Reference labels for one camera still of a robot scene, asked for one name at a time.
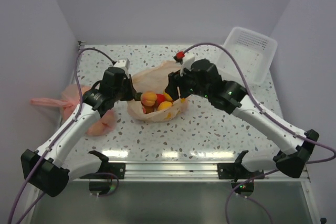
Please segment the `orange plastic bag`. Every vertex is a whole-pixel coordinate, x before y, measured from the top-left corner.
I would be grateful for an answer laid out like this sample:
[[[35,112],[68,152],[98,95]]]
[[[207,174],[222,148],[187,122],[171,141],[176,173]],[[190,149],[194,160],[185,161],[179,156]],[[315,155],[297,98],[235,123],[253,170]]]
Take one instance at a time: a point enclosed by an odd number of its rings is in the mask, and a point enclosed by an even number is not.
[[[129,115],[146,122],[166,122],[186,111],[186,99],[173,99],[164,92],[168,74],[179,69],[173,61],[165,61],[135,74],[132,82],[137,93],[134,100],[128,102]]]

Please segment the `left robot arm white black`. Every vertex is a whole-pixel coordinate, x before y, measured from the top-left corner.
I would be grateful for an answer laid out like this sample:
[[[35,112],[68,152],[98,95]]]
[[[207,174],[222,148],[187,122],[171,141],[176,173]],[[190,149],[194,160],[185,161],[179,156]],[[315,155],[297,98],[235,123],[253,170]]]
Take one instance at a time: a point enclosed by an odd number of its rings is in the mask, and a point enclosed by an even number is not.
[[[118,101],[131,101],[135,97],[129,66],[118,61],[103,74],[80,98],[73,114],[35,151],[26,150],[21,155],[25,181],[34,185],[47,195],[55,197],[67,186],[70,180],[87,174],[97,178],[113,178],[110,174],[107,156],[93,151],[97,161],[80,165],[72,171],[63,168],[65,159],[80,138],[97,123]]]

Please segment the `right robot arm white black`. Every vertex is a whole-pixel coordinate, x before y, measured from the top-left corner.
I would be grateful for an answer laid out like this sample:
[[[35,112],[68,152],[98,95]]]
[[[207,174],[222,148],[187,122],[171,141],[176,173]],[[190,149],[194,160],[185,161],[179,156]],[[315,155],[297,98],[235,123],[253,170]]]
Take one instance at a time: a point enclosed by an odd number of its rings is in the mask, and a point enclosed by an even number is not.
[[[299,178],[319,138],[315,130],[299,129],[262,105],[254,104],[246,88],[235,81],[223,80],[217,67],[206,59],[170,73],[165,92],[173,100],[191,95],[206,98],[213,107],[253,126],[280,149],[274,157],[241,152],[230,169],[234,178],[246,178],[259,170],[273,169]]]

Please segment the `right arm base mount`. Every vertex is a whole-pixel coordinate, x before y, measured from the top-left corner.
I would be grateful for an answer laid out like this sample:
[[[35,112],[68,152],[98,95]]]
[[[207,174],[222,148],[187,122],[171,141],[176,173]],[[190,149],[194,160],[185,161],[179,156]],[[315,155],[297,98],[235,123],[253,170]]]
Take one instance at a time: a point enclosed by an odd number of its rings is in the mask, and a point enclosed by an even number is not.
[[[247,180],[249,178],[260,175],[261,177],[258,179],[264,179],[264,171],[255,171],[249,172],[246,168],[243,167],[242,161],[248,151],[242,151],[238,157],[235,159],[233,163],[218,163],[217,164],[217,173],[219,179],[229,179],[231,181],[232,188],[238,185],[238,180],[243,179]],[[235,193],[242,196],[251,196],[254,192],[254,180],[239,186],[234,190]]]

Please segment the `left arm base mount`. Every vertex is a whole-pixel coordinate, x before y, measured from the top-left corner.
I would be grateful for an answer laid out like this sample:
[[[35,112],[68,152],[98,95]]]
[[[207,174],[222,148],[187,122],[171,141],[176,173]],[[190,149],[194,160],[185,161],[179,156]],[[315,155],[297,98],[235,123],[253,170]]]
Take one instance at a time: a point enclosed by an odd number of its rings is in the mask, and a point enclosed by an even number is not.
[[[105,179],[106,182],[90,182],[89,190],[93,194],[96,192],[96,197],[107,197],[114,194],[120,185],[120,180],[124,179],[126,164],[118,162],[110,162],[109,157],[98,151],[89,151],[91,155],[96,156],[101,164],[97,172],[89,174],[90,178]]]

